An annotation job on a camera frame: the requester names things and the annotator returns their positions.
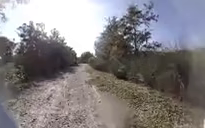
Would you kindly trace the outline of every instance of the white sky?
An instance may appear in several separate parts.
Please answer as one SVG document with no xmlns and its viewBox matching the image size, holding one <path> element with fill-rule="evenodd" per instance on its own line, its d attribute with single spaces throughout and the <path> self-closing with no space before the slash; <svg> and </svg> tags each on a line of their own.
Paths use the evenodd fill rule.
<svg viewBox="0 0 205 128">
<path fill-rule="evenodd" d="M 16 28 L 23 23 L 43 22 L 46 30 L 56 28 L 69 46 L 80 55 L 94 52 L 94 41 L 103 30 L 103 8 L 89 0 L 31 0 L 27 5 L 7 9 L 8 22 L 2 25 L 1 34 L 16 38 Z"/>
</svg>

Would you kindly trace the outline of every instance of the ground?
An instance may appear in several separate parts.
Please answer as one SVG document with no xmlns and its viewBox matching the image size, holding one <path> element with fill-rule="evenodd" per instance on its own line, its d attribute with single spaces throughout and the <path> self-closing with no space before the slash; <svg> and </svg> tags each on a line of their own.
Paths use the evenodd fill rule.
<svg viewBox="0 0 205 128">
<path fill-rule="evenodd" d="M 80 65 L 59 78 L 38 82 L 10 100 L 9 110 L 19 127 L 124 128 L 127 107 L 87 84 L 85 68 Z"/>
<path fill-rule="evenodd" d="M 205 110 L 80 65 L 6 105 L 20 128 L 205 128 Z"/>
</svg>

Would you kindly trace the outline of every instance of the dirt path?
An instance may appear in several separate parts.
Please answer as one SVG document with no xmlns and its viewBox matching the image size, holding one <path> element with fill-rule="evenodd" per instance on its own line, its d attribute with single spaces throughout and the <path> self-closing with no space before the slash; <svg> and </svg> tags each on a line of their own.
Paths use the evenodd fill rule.
<svg viewBox="0 0 205 128">
<path fill-rule="evenodd" d="M 19 127 L 124 127 L 125 106 L 112 96 L 100 95 L 93 86 L 86 84 L 88 74 L 85 67 L 80 65 L 73 73 L 40 82 L 38 87 L 28 89 L 17 100 L 10 101 L 9 109 Z"/>
</svg>

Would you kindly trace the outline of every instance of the dry grass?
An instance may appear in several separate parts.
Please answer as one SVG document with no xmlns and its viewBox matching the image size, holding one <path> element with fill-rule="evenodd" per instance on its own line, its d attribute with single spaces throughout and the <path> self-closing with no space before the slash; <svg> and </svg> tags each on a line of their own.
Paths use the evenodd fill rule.
<svg viewBox="0 0 205 128">
<path fill-rule="evenodd" d="M 132 128 L 190 128 L 191 120 L 185 107 L 158 91 L 118 80 L 115 76 L 88 70 L 91 74 L 90 84 L 125 100 L 134 111 Z"/>
</svg>

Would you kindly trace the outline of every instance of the sky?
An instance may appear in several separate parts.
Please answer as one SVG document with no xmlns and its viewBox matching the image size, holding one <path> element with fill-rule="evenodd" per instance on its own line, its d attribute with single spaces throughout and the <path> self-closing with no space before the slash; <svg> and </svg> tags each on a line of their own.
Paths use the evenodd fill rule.
<svg viewBox="0 0 205 128">
<path fill-rule="evenodd" d="M 158 22 L 152 25 L 153 40 L 166 45 L 184 40 L 193 47 L 205 46 L 205 0 L 152 0 Z M 128 5 L 140 7 L 148 0 L 30 0 L 26 5 L 6 9 L 8 22 L 1 35 L 17 38 L 16 28 L 30 20 L 43 22 L 46 30 L 57 28 L 69 46 L 80 55 L 94 51 L 106 18 L 121 16 Z"/>
</svg>

